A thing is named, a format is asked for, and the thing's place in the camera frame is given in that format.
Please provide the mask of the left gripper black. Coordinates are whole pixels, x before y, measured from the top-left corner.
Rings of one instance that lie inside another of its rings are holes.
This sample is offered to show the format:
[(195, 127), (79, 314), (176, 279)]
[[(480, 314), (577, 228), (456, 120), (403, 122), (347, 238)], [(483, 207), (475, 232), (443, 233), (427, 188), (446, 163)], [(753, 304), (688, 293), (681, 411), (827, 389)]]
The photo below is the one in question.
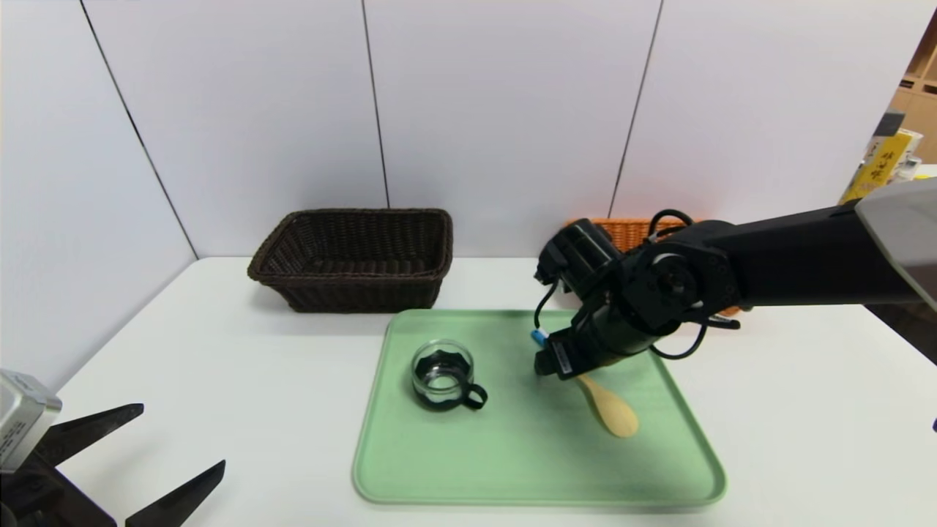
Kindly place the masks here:
[[(115, 526), (111, 515), (56, 469), (144, 412), (131, 403), (50, 427), (35, 455), (14, 474), (2, 477), (3, 526)], [(183, 526), (225, 476), (225, 460), (149, 506), (129, 516), (124, 526)]]

